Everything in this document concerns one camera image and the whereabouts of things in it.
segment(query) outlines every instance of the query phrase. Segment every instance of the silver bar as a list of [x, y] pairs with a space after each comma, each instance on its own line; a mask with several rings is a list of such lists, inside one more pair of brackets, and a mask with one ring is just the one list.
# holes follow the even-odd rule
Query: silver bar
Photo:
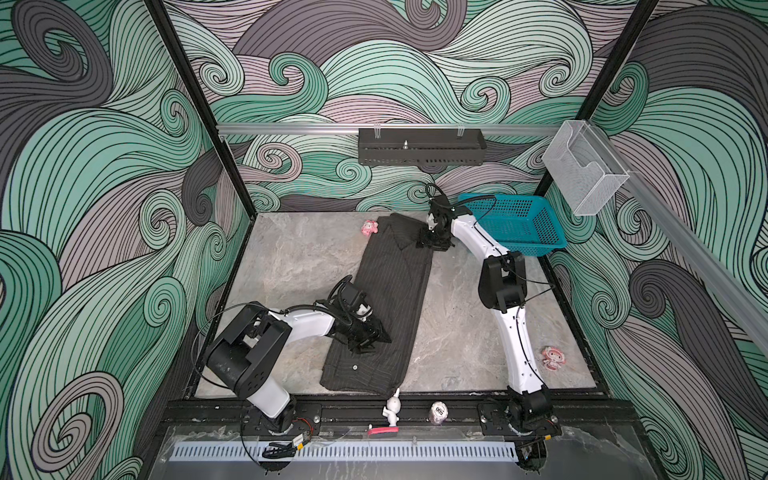
[[360, 128], [479, 128], [488, 135], [554, 137], [560, 125], [531, 124], [315, 124], [308, 122], [218, 124], [222, 135], [357, 135]]
[[[607, 164], [624, 165], [625, 160], [607, 138], [594, 136], [595, 150]], [[733, 320], [768, 355], [768, 316], [762, 306], [733, 277], [706, 245], [680, 218], [659, 199], [642, 174], [630, 171], [625, 187], [634, 195], [664, 235], [698, 273]]]

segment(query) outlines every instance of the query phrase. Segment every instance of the pink toy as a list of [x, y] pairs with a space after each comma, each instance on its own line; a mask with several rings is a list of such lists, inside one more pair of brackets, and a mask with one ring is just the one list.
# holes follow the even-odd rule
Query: pink toy
[[546, 346], [541, 351], [544, 355], [544, 366], [550, 370], [557, 370], [565, 365], [565, 354], [553, 346]]
[[374, 222], [373, 220], [366, 220], [366, 222], [362, 225], [362, 228], [360, 229], [360, 231], [366, 237], [370, 237], [371, 233], [379, 232], [379, 224], [377, 222]]

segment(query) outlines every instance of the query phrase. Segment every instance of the pinstripe fabric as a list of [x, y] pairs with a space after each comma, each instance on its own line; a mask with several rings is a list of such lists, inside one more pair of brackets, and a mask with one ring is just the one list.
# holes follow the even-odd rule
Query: pinstripe fabric
[[353, 355], [334, 342], [320, 378], [320, 384], [329, 390], [390, 396], [406, 377], [432, 268], [432, 250], [415, 245], [423, 222], [398, 214], [377, 221], [379, 232], [368, 241], [354, 282], [368, 293], [373, 314], [382, 321], [392, 343], [377, 343], [375, 352]]

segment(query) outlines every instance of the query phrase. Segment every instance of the wallpaper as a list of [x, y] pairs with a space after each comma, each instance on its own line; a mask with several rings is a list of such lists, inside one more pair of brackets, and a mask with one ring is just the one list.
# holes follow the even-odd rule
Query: wallpaper
[[[701, 3], [650, 20], [594, 120], [768, 311], [768, 3]], [[763, 480], [768, 360], [739, 319], [627, 191], [596, 217], [548, 198], [569, 242], [550, 260], [670, 478]]]
[[3, 476], [135, 478], [248, 219], [142, 0], [0, 2], [0, 63]]
[[[634, 3], [166, 1], [219, 122], [448, 124], [574, 118]], [[488, 137], [481, 167], [420, 170], [360, 166], [355, 136], [227, 140], [261, 211], [422, 210], [433, 181], [531, 194], [548, 142]]]

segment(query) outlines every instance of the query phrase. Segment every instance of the pink figurine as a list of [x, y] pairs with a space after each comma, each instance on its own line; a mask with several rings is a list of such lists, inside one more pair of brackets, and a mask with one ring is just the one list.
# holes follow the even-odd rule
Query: pink figurine
[[371, 233], [379, 232], [379, 224], [377, 222], [374, 222], [373, 220], [366, 220], [366, 222], [362, 225], [362, 228], [360, 229], [360, 231], [366, 237], [370, 237]]
[[541, 354], [544, 355], [544, 366], [550, 370], [557, 370], [565, 365], [565, 354], [553, 346], [546, 346]]

